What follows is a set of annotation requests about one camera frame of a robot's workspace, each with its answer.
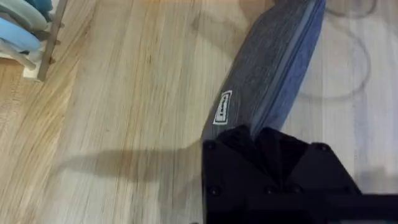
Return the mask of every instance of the white logo label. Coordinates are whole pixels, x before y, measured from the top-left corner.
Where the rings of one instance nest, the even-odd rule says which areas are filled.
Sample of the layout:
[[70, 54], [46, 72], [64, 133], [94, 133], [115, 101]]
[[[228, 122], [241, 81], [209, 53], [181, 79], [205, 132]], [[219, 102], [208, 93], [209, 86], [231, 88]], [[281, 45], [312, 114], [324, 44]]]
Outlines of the white logo label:
[[216, 116], [214, 117], [213, 124], [215, 125], [226, 125], [228, 124], [228, 109], [229, 101], [232, 96], [232, 90], [225, 91], [221, 94], [220, 102], [218, 103]]

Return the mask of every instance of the gray fabric vacuum body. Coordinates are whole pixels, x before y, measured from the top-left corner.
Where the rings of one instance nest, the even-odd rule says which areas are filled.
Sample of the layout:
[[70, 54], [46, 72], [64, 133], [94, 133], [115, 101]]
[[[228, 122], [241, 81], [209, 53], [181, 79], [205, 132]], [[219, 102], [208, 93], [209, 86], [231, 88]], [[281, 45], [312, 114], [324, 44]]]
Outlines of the gray fabric vacuum body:
[[221, 88], [202, 140], [240, 125], [252, 137], [280, 129], [293, 105], [322, 28], [325, 0], [279, 1], [251, 28]]

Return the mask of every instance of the white plate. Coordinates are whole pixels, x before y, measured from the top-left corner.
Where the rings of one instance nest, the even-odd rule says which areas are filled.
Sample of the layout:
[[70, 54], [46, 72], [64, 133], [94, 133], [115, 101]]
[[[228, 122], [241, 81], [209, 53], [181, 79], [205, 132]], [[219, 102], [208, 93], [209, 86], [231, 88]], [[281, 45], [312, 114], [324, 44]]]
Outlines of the white plate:
[[42, 46], [40, 41], [30, 32], [3, 18], [0, 18], [0, 38], [18, 51], [36, 51]]
[[28, 30], [45, 30], [44, 16], [24, 0], [0, 0], [0, 11], [8, 13]]

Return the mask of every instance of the screw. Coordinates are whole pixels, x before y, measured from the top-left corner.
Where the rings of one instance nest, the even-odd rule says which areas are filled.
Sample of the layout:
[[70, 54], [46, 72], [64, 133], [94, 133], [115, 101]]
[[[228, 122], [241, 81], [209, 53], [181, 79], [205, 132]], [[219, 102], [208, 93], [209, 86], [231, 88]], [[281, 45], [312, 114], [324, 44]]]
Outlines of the screw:
[[325, 143], [318, 143], [318, 149], [324, 151], [324, 152], [328, 152], [331, 151], [330, 146], [328, 146]]
[[208, 193], [212, 196], [220, 196], [221, 195], [221, 188], [219, 186], [211, 186], [207, 189]]
[[290, 193], [298, 194], [298, 193], [301, 193], [303, 190], [302, 190], [302, 188], [299, 185], [294, 184], [294, 185], [288, 186], [287, 187], [287, 191], [290, 192]]
[[276, 189], [275, 189], [275, 187], [267, 186], [267, 187], [264, 187], [264, 193], [265, 194], [274, 194], [274, 193], [276, 193]]
[[205, 149], [208, 149], [208, 150], [213, 151], [213, 150], [216, 149], [216, 143], [215, 143], [214, 141], [205, 141], [205, 142], [203, 143], [203, 147], [204, 147]]

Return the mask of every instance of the wooden dish rack post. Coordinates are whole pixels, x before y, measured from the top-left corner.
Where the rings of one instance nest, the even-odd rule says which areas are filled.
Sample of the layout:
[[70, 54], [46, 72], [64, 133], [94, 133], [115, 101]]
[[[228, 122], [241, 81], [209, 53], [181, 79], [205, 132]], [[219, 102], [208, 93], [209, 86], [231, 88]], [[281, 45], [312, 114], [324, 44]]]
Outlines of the wooden dish rack post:
[[43, 33], [45, 40], [41, 41], [41, 48], [35, 52], [22, 54], [12, 48], [8, 43], [0, 39], [0, 58], [17, 60], [24, 66], [22, 76], [32, 80], [44, 81], [47, 70], [51, 63], [51, 55], [57, 43], [58, 31], [62, 26], [62, 16], [65, 11], [67, 0], [52, 0], [53, 10], [50, 12], [51, 22]]

